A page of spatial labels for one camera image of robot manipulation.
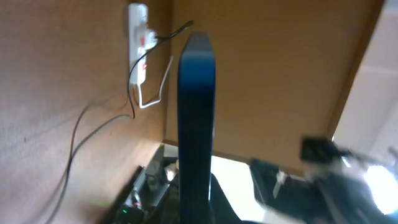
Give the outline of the blue screen smartphone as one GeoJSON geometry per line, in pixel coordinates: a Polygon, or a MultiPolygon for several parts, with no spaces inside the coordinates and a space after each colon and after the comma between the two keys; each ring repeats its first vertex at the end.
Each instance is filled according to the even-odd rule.
{"type": "Polygon", "coordinates": [[[181,223],[212,222],[210,168],[215,119],[215,67],[215,54],[207,34],[191,33],[178,63],[181,223]]]}

